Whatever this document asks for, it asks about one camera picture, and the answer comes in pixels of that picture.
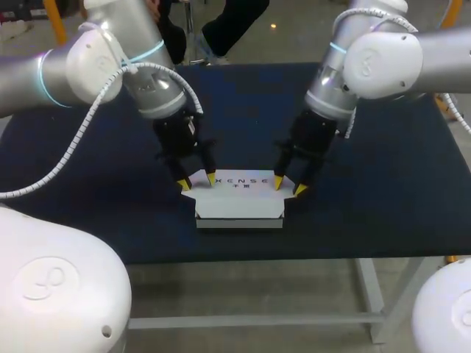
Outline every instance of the table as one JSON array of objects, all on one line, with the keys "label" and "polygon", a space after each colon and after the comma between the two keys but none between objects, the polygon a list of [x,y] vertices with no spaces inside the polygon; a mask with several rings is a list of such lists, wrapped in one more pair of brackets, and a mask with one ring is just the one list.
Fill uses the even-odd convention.
[{"label": "table", "polygon": [[[315,64],[185,67],[180,73],[205,109],[226,169],[270,169],[314,73]],[[0,141],[0,190],[36,181],[62,156],[86,109],[15,116]],[[369,322],[386,341],[439,257],[471,252],[468,167],[430,96],[361,102],[349,140],[338,139],[315,193],[287,202],[283,231],[196,229],[184,199],[154,155],[158,144],[122,94],[103,106],[70,164],[54,182],[8,206],[84,230],[130,263],[358,258],[370,313],[209,318],[142,318],[131,328]],[[188,160],[187,170],[200,168]],[[295,163],[288,176],[301,170]],[[395,299],[383,306],[371,257],[414,257]]]}]

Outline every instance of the robotic arm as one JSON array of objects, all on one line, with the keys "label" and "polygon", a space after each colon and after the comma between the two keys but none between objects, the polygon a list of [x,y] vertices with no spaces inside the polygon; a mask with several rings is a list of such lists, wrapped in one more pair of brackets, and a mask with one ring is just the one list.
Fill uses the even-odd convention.
[{"label": "robotic arm", "polygon": [[[418,33],[403,0],[355,0],[334,23],[321,67],[274,168],[279,188],[293,157],[308,161],[294,194],[308,188],[336,135],[345,136],[359,98],[401,93],[469,93],[470,28]],[[458,120],[470,131],[445,94]]]},{"label": "robotic arm", "polygon": [[141,115],[152,121],[160,156],[174,180],[191,188],[179,159],[198,154],[213,184],[212,142],[199,139],[202,114],[192,111],[185,91],[171,78],[173,63],[144,2],[85,0],[85,8],[89,22],[64,47],[34,57],[0,58],[0,116],[34,107],[92,104],[122,65],[158,64],[168,70],[154,65],[117,77],[102,101],[113,100],[124,83]]}]

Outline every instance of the floor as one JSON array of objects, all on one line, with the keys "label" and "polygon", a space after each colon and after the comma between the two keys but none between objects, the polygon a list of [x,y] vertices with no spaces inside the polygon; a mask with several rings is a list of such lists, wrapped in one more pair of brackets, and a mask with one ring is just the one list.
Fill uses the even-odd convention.
[{"label": "floor", "polygon": [[[228,57],[232,63],[287,63],[318,61],[329,42],[333,19],[345,6],[329,0],[271,0],[269,9]],[[419,29],[432,29],[445,11],[446,0],[411,0],[409,20]],[[195,1],[196,27],[215,17],[223,0]],[[183,8],[172,17],[184,24]],[[471,19],[466,2],[460,22]],[[73,33],[78,16],[68,18]],[[34,28],[3,45],[4,54],[33,54],[55,45],[49,24]],[[471,100],[459,96],[465,116]],[[7,119],[0,119],[0,134]],[[471,163],[471,137],[458,125],[450,128]],[[385,297],[391,293],[406,259],[376,260]],[[303,260],[251,263],[202,263],[133,266],[133,317],[227,315],[234,313],[325,313],[362,310],[351,260]],[[373,346],[367,329],[351,327],[277,327],[224,329],[169,329],[131,332],[129,352],[332,352],[415,353],[410,324],[405,321],[395,339]]]}]

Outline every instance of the black tablecloth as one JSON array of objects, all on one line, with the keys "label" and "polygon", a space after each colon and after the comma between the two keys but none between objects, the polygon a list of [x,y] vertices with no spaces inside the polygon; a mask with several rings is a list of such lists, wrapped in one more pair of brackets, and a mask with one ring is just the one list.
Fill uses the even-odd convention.
[{"label": "black tablecloth", "polygon": [[[181,68],[219,140],[220,168],[271,169],[273,141],[287,136],[316,65]],[[59,160],[86,109],[14,117],[0,142],[0,190],[29,185]],[[195,227],[154,158],[149,122],[122,94],[100,108],[75,155],[43,189],[7,204],[92,233],[126,263],[471,253],[471,179],[446,123],[424,96],[361,102],[350,140],[337,140],[317,192],[288,202],[283,231],[212,232]],[[189,160],[189,171],[200,168]],[[295,177],[295,163],[289,176]]]}]

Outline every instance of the yellow pole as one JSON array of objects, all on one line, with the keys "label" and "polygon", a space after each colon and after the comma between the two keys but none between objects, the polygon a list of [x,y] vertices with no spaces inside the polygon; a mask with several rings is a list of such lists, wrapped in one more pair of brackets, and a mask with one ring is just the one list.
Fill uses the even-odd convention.
[{"label": "yellow pole", "polygon": [[61,46],[67,41],[67,34],[65,33],[64,23],[62,22],[62,18],[60,18],[56,1],[43,0],[43,3],[47,12],[47,17],[49,17],[49,20],[51,21],[52,29],[56,35],[57,42]]},{"label": "yellow pole", "polygon": [[[447,13],[443,18],[442,25],[440,28],[450,28],[453,27],[458,19],[459,12],[461,11],[461,7],[463,6],[463,0],[451,0]],[[447,105],[441,100],[435,98],[436,103],[438,104],[442,113],[449,115],[450,112],[448,110]],[[447,263],[455,263],[458,259],[456,256],[447,256]]]},{"label": "yellow pole", "polygon": [[[447,8],[447,13],[445,13],[445,16],[443,18],[443,22],[440,28],[444,29],[444,28],[453,27],[456,23],[456,20],[458,19],[458,16],[462,7],[463,7],[463,0],[450,0],[450,3],[448,4],[448,8]],[[455,120],[455,116],[448,109],[448,106],[440,98],[438,98],[438,96],[436,96],[435,102],[436,102],[436,105],[439,106],[439,109],[442,111],[444,115]]]},{"label": "yellow pole", "polygon": [[463,6],[463,0],[451,0],[440,28],[453,27]]}]

